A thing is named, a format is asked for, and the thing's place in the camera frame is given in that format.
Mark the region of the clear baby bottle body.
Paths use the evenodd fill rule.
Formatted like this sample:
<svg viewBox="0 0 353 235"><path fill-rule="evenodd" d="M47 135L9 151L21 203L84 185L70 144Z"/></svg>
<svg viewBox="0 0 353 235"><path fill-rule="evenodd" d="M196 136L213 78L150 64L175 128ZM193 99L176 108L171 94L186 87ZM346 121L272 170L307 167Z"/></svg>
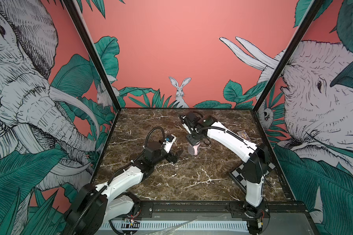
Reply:
<svg viewBox="0 0 353 235"><path fill-rule="evenodd" d="M188 153L192 156L197 156L200 152L200 148L198 150L193 149L191 146L188 146Z"/></svg>

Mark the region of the pink dome bottle cap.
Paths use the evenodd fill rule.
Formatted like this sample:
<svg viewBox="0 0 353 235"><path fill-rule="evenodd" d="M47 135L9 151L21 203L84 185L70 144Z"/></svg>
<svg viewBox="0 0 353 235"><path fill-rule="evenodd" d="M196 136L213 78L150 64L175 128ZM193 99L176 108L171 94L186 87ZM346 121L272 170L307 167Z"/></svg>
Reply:
<svg viewBox="0 0 353 235"><path fill-rule="evenodd" d="M191 146L193 149L198 150L200 148L201 142L196 143L195 145Z"/></svg>

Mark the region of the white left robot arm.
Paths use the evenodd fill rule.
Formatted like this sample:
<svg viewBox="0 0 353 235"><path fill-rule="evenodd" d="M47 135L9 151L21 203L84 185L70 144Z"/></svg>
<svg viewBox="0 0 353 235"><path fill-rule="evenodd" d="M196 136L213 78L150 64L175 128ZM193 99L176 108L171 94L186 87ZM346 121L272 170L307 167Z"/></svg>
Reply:
<svg viewBox="0 0 353 235"><path fill-rule="evenodd" d="M150 142L135 160L107 182L83 186L64 214L66 227L62 234L93 235L103 223L120 215L136 217L138 214L133 211L133 207L138 199L127 190L147 179L159 162L167 160L176 163L183 150L173 152L172 145L173 142L168 140L163 143Z"/></svg>

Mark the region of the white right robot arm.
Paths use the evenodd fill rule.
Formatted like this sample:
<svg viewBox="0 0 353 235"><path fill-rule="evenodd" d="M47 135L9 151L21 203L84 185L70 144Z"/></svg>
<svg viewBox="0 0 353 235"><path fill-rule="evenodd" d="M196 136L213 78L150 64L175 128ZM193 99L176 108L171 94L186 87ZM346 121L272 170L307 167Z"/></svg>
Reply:
<svg viewBox="0 0 353 235"><path fill-rule="evenodd" d="M246 204L252 208L259 207L263 201L263 184L270 163L268 148L243 139L211 115L198 115L197 112L179 115L188 133L188 152L193 156L198 155L203 139L213 139L231 150L242 161L239 176L240 185L246 191Z"/></svg>

